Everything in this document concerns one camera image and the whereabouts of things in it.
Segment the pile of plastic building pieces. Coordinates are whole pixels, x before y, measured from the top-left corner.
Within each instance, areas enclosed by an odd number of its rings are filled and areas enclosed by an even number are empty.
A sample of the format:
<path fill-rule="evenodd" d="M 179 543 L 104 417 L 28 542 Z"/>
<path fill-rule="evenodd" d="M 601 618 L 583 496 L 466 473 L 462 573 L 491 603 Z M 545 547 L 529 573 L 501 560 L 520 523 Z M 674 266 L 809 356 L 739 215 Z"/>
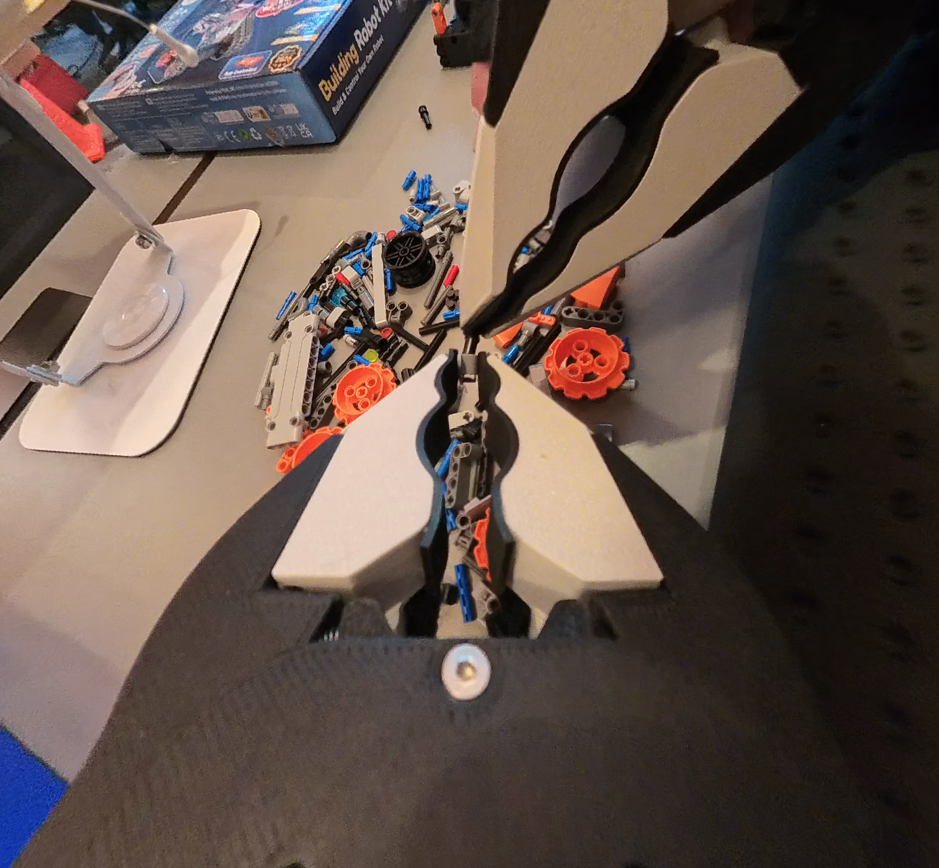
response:
<path fill-rule="evenodd" d="M 450 200 L 435 189 L 429 176 L 417 180 L 409 174 L 404 189 L 413 184 L 417 192 L 410 196 L 412 206 L 402 217 L 402 228 L 419 231 L 437 260 L 437 272 L 429 283 L 415 289 L 396 287 L 382 257 L 386 237 L 396 233 L 360 231 L 339 242 L 307 285 L 288 296 L 277 315 L 271 334 L 273 352 L 280 350 L 290 320 L 307 311 L 318 316 L 320 353 L 312 411 L 304 430 L 340 425 L 337 417 L 328 415 L 327 402 L 332 399 L 337 409 L 344 408 L 351 395 L 342 391 L 349 383 L 344 375 L 354 363 L 380 362 L 391 369 L 397 381 L 394 392 L 437 356 L 460 355 L 444 352 L 443 345 L 460 318 L 458 292 L 453 287 L 458 266 L 452 261 L 451 243 L 454 232 L 463 228 L 470 187 L 467 182 L 459 183 Z M 470 345 L 463 352 L 476 350 Z M 487 623 L 498 608 L 485 544 L 495 474 L 487 452 L 486 420 L 483 407 L 481 420 L 450 431 L 451 444 L 437 465 L 445 490 L 449 542 L 441 593 L 455 591 L 468 624 Z"/>

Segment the white book stand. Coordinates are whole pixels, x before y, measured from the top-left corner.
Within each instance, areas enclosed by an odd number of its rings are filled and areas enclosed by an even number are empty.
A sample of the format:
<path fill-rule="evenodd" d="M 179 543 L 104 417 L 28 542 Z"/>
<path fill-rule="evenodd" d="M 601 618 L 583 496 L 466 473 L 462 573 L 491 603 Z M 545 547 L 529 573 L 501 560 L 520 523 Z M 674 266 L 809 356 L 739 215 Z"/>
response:
<path fill-rule="evenodd" d="M 143 457 L 176 430 L 260 233 L 239 209 L 156 227 L 66 136 L 6 64 L 64 1 L 2 0 L 2 101 L 132 228 L 53 359 L 2 356 L 39 389 L 21 419 L 31 451 Z"/>

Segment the grey beam piece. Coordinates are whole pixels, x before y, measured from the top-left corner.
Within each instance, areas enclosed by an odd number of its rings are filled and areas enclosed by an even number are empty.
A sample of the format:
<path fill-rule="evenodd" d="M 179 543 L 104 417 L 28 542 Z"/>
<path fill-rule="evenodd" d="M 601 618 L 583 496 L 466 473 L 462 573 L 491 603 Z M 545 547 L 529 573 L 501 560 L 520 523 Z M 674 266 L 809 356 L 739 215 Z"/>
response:
<path fill-rule="evenodd" d="M 448 428 L 451 432 L 467 428 L 473 422 L 482 419 L 478 359 L 476 352 L 463 352 L 459 355 L 456 395 L 448 412 Z"/>

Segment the long grey frame piece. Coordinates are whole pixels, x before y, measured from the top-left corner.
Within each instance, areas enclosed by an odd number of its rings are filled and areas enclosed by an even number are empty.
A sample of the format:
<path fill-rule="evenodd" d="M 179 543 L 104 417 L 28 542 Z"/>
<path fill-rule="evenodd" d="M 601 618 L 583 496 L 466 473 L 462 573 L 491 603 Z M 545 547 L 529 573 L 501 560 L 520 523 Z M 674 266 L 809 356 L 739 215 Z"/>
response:
<path fill-rule="evenodd" d="M 266 448 L 300 441 L 312 411 L 320 353 L 319 322 L 307 311 L 288 322 L 280 350 L 268 356 L 254 405 L 265 414 Z"/>

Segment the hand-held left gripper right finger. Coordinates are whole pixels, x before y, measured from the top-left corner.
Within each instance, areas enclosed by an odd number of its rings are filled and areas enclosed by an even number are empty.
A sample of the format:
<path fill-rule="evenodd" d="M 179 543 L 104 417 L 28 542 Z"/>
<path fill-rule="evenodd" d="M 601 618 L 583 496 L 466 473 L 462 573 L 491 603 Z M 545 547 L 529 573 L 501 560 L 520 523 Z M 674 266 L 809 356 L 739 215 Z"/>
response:
<path fill-rule="evenodd" d="M 617 448 L 497 358 L 478 356 L 477 381 L 495 466 L 489 630 L 537 631 L 562 601 L 658 589 L 661 568 L 602 453 Z"/>

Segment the orange panel piece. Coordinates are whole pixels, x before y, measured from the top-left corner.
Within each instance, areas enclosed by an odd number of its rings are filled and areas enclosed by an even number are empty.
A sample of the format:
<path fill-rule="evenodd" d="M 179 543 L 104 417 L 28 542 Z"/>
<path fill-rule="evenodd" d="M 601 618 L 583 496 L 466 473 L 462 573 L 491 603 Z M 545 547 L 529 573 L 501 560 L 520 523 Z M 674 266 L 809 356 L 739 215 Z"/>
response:
<path fill-rule="evenodd" d="M 618 302 L 620 283 L 625 276 L 625 265 L 616 264 L 613 268 L 599 275 L 591 282 L 574 290 L 568 297 L 564 309 L 570 314 L 585 316 L 604 315 L 621 310 Z"/>

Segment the black spoked wheel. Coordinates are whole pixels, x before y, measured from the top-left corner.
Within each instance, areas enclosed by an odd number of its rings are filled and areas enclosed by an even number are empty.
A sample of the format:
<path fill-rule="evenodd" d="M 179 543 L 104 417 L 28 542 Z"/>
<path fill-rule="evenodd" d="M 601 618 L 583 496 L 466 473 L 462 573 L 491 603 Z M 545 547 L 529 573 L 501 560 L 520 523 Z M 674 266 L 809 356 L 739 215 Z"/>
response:
<path fill-rule="evenodd" d="M 416 230 L 389 234 L 383 243 L 382 257 L 396 287 L 421 287 L 429 283 L 437 272 L 437 260 L 427 241 Z"/>

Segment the small red object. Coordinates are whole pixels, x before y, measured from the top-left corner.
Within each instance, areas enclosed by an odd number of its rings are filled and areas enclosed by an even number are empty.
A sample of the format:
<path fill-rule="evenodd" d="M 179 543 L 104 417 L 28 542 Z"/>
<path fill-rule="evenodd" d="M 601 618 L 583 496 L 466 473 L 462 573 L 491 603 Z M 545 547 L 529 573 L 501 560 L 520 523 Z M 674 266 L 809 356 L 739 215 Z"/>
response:
<path fill-rule="evenodd" d="M 91 162 L 106 155 L 100 125 L 81 116 L 80 101 L 88 90 L 46 54 L 39 52 L 17 78 L 18 85 Z"/>

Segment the blue cardboard kit box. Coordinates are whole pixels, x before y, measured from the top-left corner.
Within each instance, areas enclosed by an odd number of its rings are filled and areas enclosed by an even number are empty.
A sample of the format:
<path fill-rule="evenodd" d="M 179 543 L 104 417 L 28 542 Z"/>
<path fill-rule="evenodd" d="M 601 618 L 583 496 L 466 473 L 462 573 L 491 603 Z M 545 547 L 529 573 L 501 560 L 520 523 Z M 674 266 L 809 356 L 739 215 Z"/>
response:
<path fill-rule="evenodd" d="M 178 0 L 89 96 L 139 154 L 331 145 L 393 60 L 426 0 Z"/>

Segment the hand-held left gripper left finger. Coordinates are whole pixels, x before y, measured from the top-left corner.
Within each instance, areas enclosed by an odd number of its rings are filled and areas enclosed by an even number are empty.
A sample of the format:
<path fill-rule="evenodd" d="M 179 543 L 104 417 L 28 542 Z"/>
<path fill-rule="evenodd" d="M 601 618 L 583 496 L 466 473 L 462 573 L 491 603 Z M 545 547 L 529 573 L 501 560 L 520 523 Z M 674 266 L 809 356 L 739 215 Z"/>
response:
<path fill-rule="evenodd" d="M 400 608 L 402 631 L 437 631 L 448 558 L 437 465 L 451 444 L 458 355 L 439 355 L 316 452 L 325 467 L 273 566 L 281 589 Z"/>

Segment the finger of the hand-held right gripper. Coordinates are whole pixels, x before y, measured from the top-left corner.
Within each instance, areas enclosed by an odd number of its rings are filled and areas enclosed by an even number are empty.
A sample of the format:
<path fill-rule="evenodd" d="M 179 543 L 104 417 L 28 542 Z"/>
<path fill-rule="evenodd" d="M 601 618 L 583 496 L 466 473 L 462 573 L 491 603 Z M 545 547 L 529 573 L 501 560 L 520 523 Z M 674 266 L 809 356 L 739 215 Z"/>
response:
<path fill-rule="evenodd" d="M 650 65 L 666 37 L 710 21 L 740 0 L 497 0 L 490 58 L 473 69 L 479 106 L 474 170 L 485 123 L 499 122 L 535 44 L 553 61 L 548 84 L 575 97 L 588 94 L 587 75 L 609 66 L 626 72 L 618 98 Z M 462 263 L 461 326 L 473 334 L 473 173 Z"/>
<path fill-rule="evenodd" d="M 705 33 L 666 37 L 626 72 L 548 84 L 535 44 L 473 173 L 473 335 L 495 334 L 676 225 L 791 106 L 800 89 L 774 52 Z"/>

